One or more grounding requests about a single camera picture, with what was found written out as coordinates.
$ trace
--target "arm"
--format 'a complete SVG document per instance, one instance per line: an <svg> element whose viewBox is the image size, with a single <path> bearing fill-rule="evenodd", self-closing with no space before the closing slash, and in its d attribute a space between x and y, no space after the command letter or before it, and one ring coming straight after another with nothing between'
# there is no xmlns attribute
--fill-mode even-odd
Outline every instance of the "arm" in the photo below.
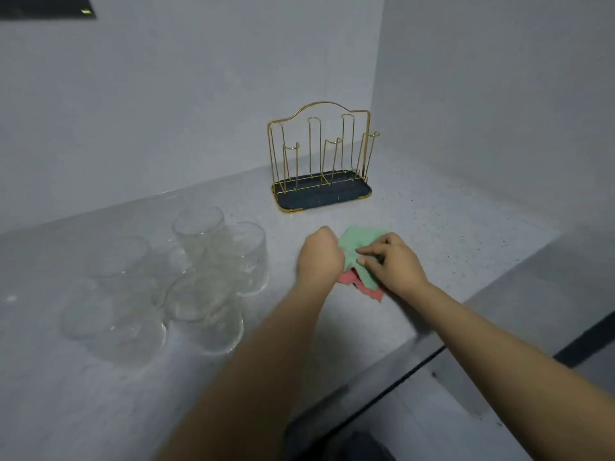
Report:
<svg viewBox="0 0 615 461"><path fill-rule="evenodd" d="M306 239L295 286L238 346L159 461L277 457L320 309L344 268L337 243L328 227Z"/></svg>
<svg viewBox="0 0 615 461"><path fill-rule="evenodd" d="M360 262L434 327L534 459L615 459L615 399L427 281L394 233L357 250Z"/></svg>

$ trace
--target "left hand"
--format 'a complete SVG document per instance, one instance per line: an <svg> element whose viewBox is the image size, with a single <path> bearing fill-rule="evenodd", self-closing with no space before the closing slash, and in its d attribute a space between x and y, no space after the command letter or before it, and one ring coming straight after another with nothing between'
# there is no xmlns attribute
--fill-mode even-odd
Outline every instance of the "left hand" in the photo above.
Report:
<svg viewBox="0 0 615 461"><path fill-rule="evenodd" d="M305 240L297 260L298 282L333 287L344 270L346 256L338 247L338 238L323 226Z"/></svg>

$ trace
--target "red cloth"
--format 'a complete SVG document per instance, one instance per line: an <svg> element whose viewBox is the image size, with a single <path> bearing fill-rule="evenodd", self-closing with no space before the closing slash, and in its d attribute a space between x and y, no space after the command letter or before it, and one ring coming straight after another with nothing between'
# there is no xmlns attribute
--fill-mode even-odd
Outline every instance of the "red cloth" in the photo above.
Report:
<svg viewBox="0 0 615 461"><path fill-rule="evenodd" d="M338 282L343 285L353 284L361 293L368 295L378 302L381 302L384 297L384 290L380 286L378 286L377 290L365 287L363 281L358 278L357 271L355 271L355 269L350 269L349 271L343 272L338 278Z"/></svg>

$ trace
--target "gold wire rack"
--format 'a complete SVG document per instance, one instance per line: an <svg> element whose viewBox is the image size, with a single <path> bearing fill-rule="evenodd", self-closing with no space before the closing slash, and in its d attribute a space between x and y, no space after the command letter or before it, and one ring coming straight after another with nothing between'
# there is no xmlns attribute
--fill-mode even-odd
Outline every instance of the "gold wire rack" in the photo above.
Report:
<svg viewBox="0 0 615 461"><path fill-rule="evenodd" d="M321 118L309 113L306 119L307 146L305 146L305 142L302 146L299 141L295 141L294 146L288 146L285 125L291 123L298 115L303 116L305 110L320 106L337 107L343 111L340 115L341 123L338 129L333 129L334 137L323 139ZM365 122L365 128L356 150L354 137L358 118ZM369 197L372 194L372 189L367 184L367 172L372 161L374 141L380 135L378 131L370 134L370 120L371 113L369 110L349 110L335 102L320 101L305 105L288 118L270 122L267 125L267 138L269 140L269 157L273 178L271 192L278 208L285 213L293 213ZM344 142L345 136L348 134L347 129L350 132L350 141ZM274 130L277 130L278 139L274 139ZM278 151L278 154L276 154L275 149L276 141L278 149L280 149L281 144L281 152ZM350 147L350 159L346 159L348 166L344 164L345 146ZM303 155L300 149L306 147L307 154ZM327 155L330 155L331 151L333 152L333 160L329 166ZM289 165L289 158L295 160L294 175L290 171L293 165ZM307 166L306 169L309 169L306 174L299 174L299 160L301 158L307 159L304 162Z"/></svg>

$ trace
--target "right hand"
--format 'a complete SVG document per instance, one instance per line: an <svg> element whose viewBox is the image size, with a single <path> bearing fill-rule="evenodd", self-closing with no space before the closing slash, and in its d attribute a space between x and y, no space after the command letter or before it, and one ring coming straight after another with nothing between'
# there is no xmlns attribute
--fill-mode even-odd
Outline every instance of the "right hand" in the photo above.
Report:
<svg viewBox="0 0 615 461"><path fill-rule="evenodd" d="M406 300L412 299L429 285L419 258L395 233L380 236L370 246L358 248L357 252L382 257L382 263L374 257L359 257L358 262L384 286Z"/></svg>

